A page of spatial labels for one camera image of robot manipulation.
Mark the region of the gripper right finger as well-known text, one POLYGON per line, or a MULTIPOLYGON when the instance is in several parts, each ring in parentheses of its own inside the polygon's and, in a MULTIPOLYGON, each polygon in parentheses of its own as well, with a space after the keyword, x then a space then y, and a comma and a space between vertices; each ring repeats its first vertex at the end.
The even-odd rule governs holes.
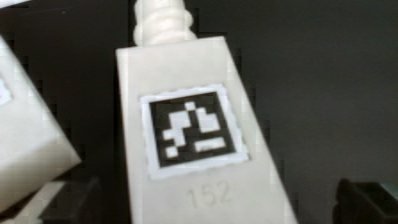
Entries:
POLYGON ((398 184, 342 179, 335 200, 333 224, 398 224, 398 184))

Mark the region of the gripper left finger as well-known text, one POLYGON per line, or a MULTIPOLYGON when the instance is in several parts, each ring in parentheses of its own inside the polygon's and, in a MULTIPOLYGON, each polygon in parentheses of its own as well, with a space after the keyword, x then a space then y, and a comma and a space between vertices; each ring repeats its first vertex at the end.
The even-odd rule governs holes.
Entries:
POLYGON ((49 182, 4 212, 4 224, 100 224, 99 180, 49 182))

